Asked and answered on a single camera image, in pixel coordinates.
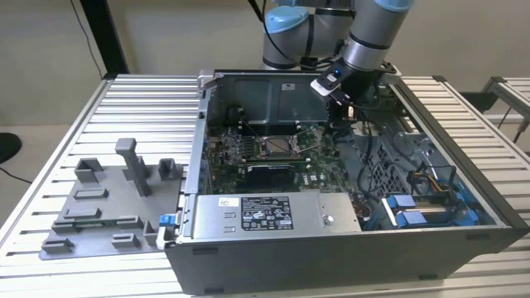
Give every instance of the cable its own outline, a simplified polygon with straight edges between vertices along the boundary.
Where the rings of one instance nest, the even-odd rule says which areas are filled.
[[[363,166],[360,167],[359,173],[356,175],[356,187],[359,188],[360,192],[363,193],[364,196],[367,197],[373,197],[367,190],[363,189],[363,185],[360,183],[360,179],[363,177],[363,173],[365,170],[367,163],[369,161],[369,156],[372,155],[372,145],[373,145],[373,135],[372,135],[372,129],[369,127],[369,122],[365,121],[367,123],[367,132],[368,132],[368,139],[367,139],[367,147],[365,147],[365,153],[363,157]]]
[[[274,143],[270,143],[270,141],[268,142],[269,145],[274,146],[276,148],[281,149],[285,152],[289,152],[285,148],[281,148],[280,146],[277,146]]]
[[[248,4],[252,7],[253,13],[256,14],[258,22],[262,23],[261,13],[258,11],[258,6],[256,0],[248,0]]]
[[[507,114],[509,114],[509,111],[511,111],[511,107],[507,108],[504,117],[500,119],[500,122],[497,123],[497,126],[496,126],[497,129],[500,128],[501,124],[504,123],[504,120],[505,120]]]
[[[260,135],[256,133],[256,131],[250,128],[249,124],[241,119],[241,123],[244,125],[246,125],[246,127],[249,128],[249,130],[253,132],[253,134],[260,138]]]
[[[19,180],[19,181],[22,181],[22,182],[25,182],[25,183],[29,183],[29,184],[33,183],[33,181],[29,181],[29,180],[25,180],[25,179],[19,178],[19,177],[15,177],[15,176],[14,176],[11,173],[9,173],[2,167],[0,167],[0,171],[2,171],[10,178],[14,178],[15,180]]]
[[[266,35],[266,38],[272,44],[272,47],[276,49],[276,51],[281,54],[282,58],[285,58],[288,61],[290,61],[293,63],[294,66],[302,66],[304,68],[309,68],[312,70],[317,70],[318,68],[326,67],[330,65],[330,61],[332,58],[336,55],[332,55],[318,61],[316,61],[316,66],[308,66],[308,65],[302,65],[301,63],[296,62],[292,58],[289,58],[282,51],[280,50],[280,48],[277,47],[276,43],[272,40],[270,34],[268,33],[268,28],[266,28],[266,22],[265,22],[265,7],[266,7],[266,0],[262,0],[262,5],[261,5],[261,19],[262,19],[262,30],[264,30],[264,34]]]
[[[520,132],[516,132],[515,138],[513,138],[513,143],[516,143],[516,141],[519,140],[519,137],[520,137]]]
[[[94,64],[94,66],[96,66],[96,68],[97,68],[98,79],[102,79],[101,69],[98,68],[96,58],[93,57],[92,46],[90,46],[90,40],[88,39],[88,34],[86,34],[86,31],[84,30],[84,27],[82,27],[80,15],[78,15],[77,10],[76,10],[76,8],[74,8],[73,0],[69,0],[69,3],[72,4],[72,9],[73,9],[73,13],[74,13],[74,18],[77,19],[77,23],[80,24],[84,37],[86,38],[88,51],[90,52],[92,61],[93,61],[93,64]]]

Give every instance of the slotted aluminum table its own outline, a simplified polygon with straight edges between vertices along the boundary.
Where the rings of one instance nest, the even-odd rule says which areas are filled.
[[[530,78],[501,78],[493,76],[483,87],[530,121]]]
[[[196,76],[120,75],[101,82],[0,230],[0,297],[186,297],[164,253],[39,261],[38,250],[69,194],[80,158],[94,156],[102,165],[121,165],[113,143],[118,137],[134,137],[145,163],[170,157],[186,165],[197,114],[196,80]],[[403,80],[530,222],[525,155],[448,83],[431,77]],[[230,297],[530,297],[530,238],[499,254],[476,257],[443,281]]]

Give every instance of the white wall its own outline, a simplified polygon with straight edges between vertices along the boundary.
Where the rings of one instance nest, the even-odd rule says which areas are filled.
[[[108,2],[133,72],[258,65],[246,1]],[[444,75],[460,90],[493,75],[530,76],[528,10],[527,0],[417,0],[388,60],[405,75]],[[70,123],[98,79],[67,0],[0,0],[0,40],[0,125]]]
[[[70,124],[97,84],[69,2],[0,0],[0,125]]]

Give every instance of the warning label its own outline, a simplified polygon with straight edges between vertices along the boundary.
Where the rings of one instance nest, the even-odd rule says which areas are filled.
[[[242,197],[241,228],[244,231],[292,230],[288,197]]]

